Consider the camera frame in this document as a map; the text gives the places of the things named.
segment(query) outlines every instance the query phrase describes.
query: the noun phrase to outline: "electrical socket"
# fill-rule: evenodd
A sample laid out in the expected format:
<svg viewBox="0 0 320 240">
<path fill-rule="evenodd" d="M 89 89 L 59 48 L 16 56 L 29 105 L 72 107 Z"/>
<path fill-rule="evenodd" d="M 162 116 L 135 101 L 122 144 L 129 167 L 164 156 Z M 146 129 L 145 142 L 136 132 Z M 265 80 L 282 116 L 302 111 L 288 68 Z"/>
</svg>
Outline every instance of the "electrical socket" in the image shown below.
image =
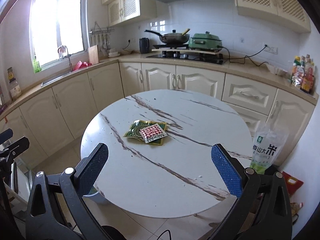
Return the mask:
<svg viewBox="0 0 320 240">
<path fill-rule="evenodd" d="M 263 43 L 263 47 L 266 47 L 263 51 L 278 55 L 278 47 L 272 47 L 268 43 Z"/>
</svg>

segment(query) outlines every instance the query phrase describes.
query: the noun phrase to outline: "faucet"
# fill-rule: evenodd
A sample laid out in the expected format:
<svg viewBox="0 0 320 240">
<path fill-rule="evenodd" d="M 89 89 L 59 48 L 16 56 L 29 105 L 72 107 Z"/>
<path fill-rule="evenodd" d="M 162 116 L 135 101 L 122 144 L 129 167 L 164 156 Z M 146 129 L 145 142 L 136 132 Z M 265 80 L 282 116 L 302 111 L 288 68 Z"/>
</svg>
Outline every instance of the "faucet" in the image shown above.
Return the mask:
<svg viewBox="0 0 320 240">
<path fill-rule="evenodd" d="M 62 58 L 62 59 L 68 58 L 68 60 L 69 60 L 69 68 L 70 68 L 70 71 L 72 71 L 72 63 L 71 63 L 71 61 L 70 61 L 71 54 L 69 54 L 67 46 L 65 46 L 65 45 L 59 46 L 59 47 L 58 47 L 58 53 L 59 53 L 59 55 L 60 55 L 60 53 L 61 53 L 61 55 L 62 55 L 61 58 Z"/>
</svg>

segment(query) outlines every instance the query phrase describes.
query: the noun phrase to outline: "round table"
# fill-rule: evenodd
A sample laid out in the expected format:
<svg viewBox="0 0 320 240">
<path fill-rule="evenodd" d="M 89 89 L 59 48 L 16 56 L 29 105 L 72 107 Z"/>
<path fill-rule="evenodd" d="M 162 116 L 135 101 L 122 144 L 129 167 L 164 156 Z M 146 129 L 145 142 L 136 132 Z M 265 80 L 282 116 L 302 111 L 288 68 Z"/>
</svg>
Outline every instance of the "round table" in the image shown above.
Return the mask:
<svg viewBox="0 0 320 240">
<path fill-rule="evenodd" d="M 167 122 L 162 146 L 124 138 L 135 120 Z M 229 196 L 211 160 L 221 143 L 244 167 L 252 138 L 242 118 L 222 101 L 187 90 L 153 90 L 103 109 L 86 128 L 81 158 L 98 143 L 109 157 L 95 186 L 110 202 L 153 218 L 178 218 L 205 211 Z"/>
</svg>

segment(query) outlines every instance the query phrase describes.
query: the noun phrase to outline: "metal bolt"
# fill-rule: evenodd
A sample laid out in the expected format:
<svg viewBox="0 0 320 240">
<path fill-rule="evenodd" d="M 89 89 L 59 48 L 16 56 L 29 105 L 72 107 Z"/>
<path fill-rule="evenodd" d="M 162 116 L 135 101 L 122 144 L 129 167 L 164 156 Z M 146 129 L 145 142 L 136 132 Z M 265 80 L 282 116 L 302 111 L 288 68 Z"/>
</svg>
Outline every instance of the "metal bolt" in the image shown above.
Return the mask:
<svg viewBox="0 0 320 240">
<path fill-rule="evenodd" d="M 43 171 L 39 171 L 36 176 L 37 176 L 38 178 L 40 178 L 43 174 L 44 174 Z"/>
<path fill-rule="evenodd" d="M 250 174 L 250 175 L 254 174 L 254 170 L 252 168 L 246 168 L 245 172 Z"/>
<path fill-rule="evenodd" d="M 281 179 L 283 177 L 282 173 L 281 172 L 276 172 L 276 176 Z"/>
<path fill-rule="evenodd" d="M 70 167 L 70 168 L 66 168 L 64 172 L 66 174 L 71 174 L 71 173 L 73 173 L 73 171 L 74 171 L 74 169 Z"/>
</svg>

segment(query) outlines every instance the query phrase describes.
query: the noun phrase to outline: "green multi-cooker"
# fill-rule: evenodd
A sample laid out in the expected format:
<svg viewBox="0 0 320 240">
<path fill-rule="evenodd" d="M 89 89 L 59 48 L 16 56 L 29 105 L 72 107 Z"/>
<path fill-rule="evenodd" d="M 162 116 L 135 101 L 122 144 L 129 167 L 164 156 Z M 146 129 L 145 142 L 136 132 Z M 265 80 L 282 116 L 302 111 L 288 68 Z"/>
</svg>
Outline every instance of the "green multi-cooker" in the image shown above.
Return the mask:
<svg viewBox="0 0 320 240">
<path fill-rule="evenodd" d="M 212 35 L 209 32 L 195 33 L 195 35 L 189 39 L 190 49 L 205 49 L 205 50 L 221 50 L 222 41 L 218 36 Z"/>
</svg>

